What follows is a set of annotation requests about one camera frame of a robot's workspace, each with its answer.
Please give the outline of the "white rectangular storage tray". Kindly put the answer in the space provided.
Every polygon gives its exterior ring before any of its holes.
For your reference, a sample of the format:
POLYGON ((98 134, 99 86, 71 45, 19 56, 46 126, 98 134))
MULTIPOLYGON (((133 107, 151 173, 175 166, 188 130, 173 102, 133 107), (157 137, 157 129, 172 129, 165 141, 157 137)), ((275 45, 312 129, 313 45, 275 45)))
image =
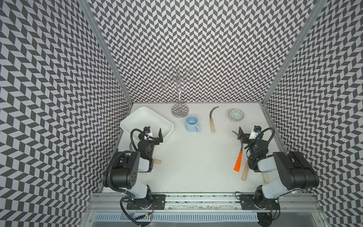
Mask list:
POLYGON ((123 119, 120 123, 120 128, 130 135, 133 129, 144 129, 150 127, 150 136, 158 136, 159 130, 166 141, 173 133, 174 125, 148 107, 140 107, 133 111, 129 116, 123 119))

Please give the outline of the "orange handle sickle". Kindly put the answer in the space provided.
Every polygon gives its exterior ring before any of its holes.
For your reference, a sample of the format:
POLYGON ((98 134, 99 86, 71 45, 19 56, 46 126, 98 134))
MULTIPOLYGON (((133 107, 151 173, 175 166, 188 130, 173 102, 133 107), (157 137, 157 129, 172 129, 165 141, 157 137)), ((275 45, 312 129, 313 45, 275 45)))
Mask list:
POLYGON ((243 156, 243 148, 244 148, 243 139, 242 140, 239 140, 239 141, 240 141, 241 147, 240 147, 240 152, 239 152, 239 155, 238 155, 238 158, 237 158, 235 167, 233 169, 235 172, 239 172, 240 171, 241 161, 242 161, 242 156, 243 156))

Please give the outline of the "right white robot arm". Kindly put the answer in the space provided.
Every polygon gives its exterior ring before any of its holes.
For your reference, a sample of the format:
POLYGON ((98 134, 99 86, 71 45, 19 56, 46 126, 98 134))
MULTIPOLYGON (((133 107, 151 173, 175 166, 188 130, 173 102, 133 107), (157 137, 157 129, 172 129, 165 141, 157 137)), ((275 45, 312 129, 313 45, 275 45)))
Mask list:
POLYGON ((241 143, 241 150, 234 167, 242 170, 242 180, 248 172, 261 173, 264 177, 276 171, 278 178, 259 185, 255 193, 235 193, 243 210, 274 211, 280 208, 279 199, 288 193, 317 187, 320 183, 317 172, 298 151, 269 153, 268 146, 275 136, 275 129, 254 126, 250 134, 239 128, 235 133, 241 143))

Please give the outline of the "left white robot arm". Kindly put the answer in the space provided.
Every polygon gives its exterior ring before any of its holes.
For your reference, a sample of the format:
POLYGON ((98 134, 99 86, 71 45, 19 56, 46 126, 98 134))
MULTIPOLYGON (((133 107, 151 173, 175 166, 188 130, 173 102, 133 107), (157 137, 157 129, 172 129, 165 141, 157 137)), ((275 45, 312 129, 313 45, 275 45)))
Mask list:
POLYGON ((114 153, 103 174, 103 186, 126 195, 122 203, 129 210, 162 210, 166 195, 152 194, 150 186, 138 180, 139 173, 150 173, 154 164, 162 164, 153 158, 155 146, 163 142, 162 131, 153 137, 149 126, 133 129, 130 139, 131 150, 114 153))

